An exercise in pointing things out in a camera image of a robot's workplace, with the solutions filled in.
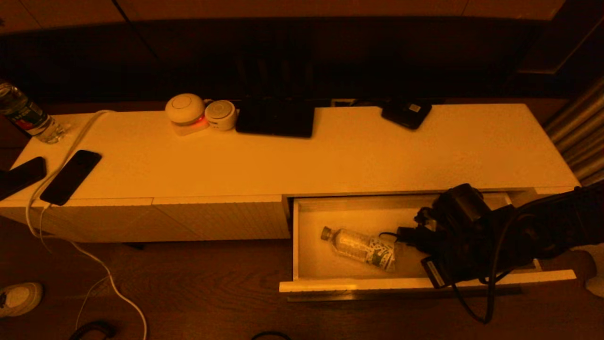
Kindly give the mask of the small white round speaker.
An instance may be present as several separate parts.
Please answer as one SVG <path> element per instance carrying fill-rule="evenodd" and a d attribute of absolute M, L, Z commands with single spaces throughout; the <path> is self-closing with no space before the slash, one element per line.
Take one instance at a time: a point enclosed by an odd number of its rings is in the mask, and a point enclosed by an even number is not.
<path fill-rule="evenodd" d="M 204 114 L 209 127 L 219 131 L 235 128 L 238 118 L 235 104 L 227 100 L 212 101 L 206 106 Z"/>

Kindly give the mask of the clear bottle with grey cap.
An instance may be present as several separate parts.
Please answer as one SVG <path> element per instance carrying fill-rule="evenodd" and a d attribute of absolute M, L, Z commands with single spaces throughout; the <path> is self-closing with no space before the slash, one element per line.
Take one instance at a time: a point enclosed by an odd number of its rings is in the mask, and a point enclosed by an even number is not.
<path fill-rule="evenodd" d="M 345 228 L 335 230 L 329 227 L 323 228 L 320 239 L 328 242 L 340 256 L 385 272 L 394 272 L 395 270 L 395 246 L 393 242 Z"/>

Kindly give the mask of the flat black set-top box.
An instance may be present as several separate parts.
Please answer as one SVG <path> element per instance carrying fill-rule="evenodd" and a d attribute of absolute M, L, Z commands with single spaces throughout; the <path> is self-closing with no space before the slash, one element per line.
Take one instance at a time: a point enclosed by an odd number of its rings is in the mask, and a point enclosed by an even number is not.
<path fill-rule="evenodd" d="M 235 125 L 238 133 L 311 138 L 315 108 L 302 99 L 244 99 Z"/>

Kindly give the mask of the labelled plastic water bottle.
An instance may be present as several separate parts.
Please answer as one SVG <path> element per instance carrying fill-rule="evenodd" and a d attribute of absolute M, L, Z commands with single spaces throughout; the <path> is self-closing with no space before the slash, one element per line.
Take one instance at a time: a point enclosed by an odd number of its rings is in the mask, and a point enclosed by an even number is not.
<path fill-rule="evenodd" d="M 0 114 L 45 144 L 56 144 L 65 130 L 19 88 L 0 80 Z"/>

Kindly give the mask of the black umbrella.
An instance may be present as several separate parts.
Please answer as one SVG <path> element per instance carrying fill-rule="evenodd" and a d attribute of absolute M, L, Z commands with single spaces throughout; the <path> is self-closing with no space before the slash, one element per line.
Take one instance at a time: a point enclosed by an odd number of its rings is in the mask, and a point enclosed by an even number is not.
<path fill-rule="evenodd" d="M 399 227 L 396 233 L 380 232 L 379 237 L 383 236 L 394 237 L 395 242 L 402 242 L 415 247 L 417 250 L 428 254 L 427 259 L 434 264 L 440 264 L 457 234 L 443 228 L 431 230 L 426 226 L 419 225 L 415 228 Z"/>

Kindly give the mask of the white ribbed cabinet door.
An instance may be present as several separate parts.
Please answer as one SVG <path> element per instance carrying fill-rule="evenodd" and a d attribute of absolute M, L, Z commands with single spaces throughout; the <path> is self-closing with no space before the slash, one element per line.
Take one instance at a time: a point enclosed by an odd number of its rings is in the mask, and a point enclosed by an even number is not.
<path fill-rule="evenodd" d="M 42 221 L 45 233 L 82 243 L 146 243 L 197 241 L 186 226 L 153 206 L 152 198 L 73 199 L 51 206 L 37 200 L 29 216 L 35 230 Z"/>
<path fill-rule="evenodd" d="M 152 204 L 199 240 L 291 238 L 282 195 L 168 197 Z"/>

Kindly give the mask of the small black adapter box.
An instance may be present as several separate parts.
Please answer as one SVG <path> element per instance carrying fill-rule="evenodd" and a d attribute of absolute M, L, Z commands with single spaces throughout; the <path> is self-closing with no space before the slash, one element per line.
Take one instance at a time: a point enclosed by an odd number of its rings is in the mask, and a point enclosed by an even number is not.
<path fill-rule="evenodd" d="M 417 100 L 392 99 L 382 106 L 380 116 L 409 130 L 417 130 L 432 111 L 432 105 Z"/>

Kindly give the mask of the long white low cabinet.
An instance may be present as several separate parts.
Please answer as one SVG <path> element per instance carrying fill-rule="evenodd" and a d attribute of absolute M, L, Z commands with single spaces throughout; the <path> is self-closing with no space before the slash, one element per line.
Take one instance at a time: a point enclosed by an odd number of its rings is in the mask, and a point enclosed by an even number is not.
<path fill-rule="evenodd" d="M 77 149 L 103 157 L 73 199 L 571 191 L 579 182 L 526 105 L 436 105 L 417 130 L 376 107 L 315 110 L 311 138 L 212 128 L 178 136 L 163 111 L 106 112 Z"/>

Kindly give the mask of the white sneaker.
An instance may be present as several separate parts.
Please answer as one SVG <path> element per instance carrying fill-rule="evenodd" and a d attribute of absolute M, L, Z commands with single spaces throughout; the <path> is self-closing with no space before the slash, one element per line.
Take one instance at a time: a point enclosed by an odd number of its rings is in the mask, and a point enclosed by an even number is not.
<path fill-rule="evenodd" d="M 27 314 L 39 305 L 43 294 L 43 285 L 38 282 L 26 282 L 0 289 L 0 319 Z"/>

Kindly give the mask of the pale pleated curtain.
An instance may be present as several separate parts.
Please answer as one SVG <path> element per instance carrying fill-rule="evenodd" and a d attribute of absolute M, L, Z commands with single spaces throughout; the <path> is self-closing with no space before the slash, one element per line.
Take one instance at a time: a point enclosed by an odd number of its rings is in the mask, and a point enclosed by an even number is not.
<path fill-rule="evenodd" d="M 604 184 L 604 76 L 557 113 L 545 131 L 583 187 Z"/>

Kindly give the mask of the large white round device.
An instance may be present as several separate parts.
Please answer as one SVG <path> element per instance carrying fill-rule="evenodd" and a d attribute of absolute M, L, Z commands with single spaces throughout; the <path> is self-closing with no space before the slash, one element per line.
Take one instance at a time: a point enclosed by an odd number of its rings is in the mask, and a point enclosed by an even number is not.
<path fill-rule="evenodd" d="M 209 127 L 205 108 L 205 101 L 198 95 L 185 93 L 172 97 L 165 105 L 165 113 L 173 131 L 184 137 Z"/>

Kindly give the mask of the black smartphone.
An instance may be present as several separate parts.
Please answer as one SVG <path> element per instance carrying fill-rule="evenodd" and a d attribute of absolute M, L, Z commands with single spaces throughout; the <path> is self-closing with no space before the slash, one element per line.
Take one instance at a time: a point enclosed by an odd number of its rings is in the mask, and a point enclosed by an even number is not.
<path fill-rule="evenodd" d="M 0 174 L 0 201 L 30 187 L 46 176 L 47 162 L 43 157 L 35 157 Z"/>
<path fill-rule="evenodd" d="M 56 206 L 66 204 L 84 180 L 101 161 L 100 153 L 80 149 L 69 159 L 40 195 L 43 202 Z"/>

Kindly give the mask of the white ribbed drawer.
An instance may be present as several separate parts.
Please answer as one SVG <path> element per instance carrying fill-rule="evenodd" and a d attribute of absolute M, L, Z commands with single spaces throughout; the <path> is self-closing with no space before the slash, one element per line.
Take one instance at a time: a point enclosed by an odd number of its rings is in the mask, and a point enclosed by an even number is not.
<path fill-rule="evenodd" d="M 300 198 L 293 211 L 293 279 L 280 283 L 288 295 L 436 292 L 421 266 L 425 254 L 397 244 L 395 270 L 362 264 L 337 254 L 320 238 L 324 227 L 365 235 L 414 228 L 414 217 L 436 195 L 379 195 Z"/>

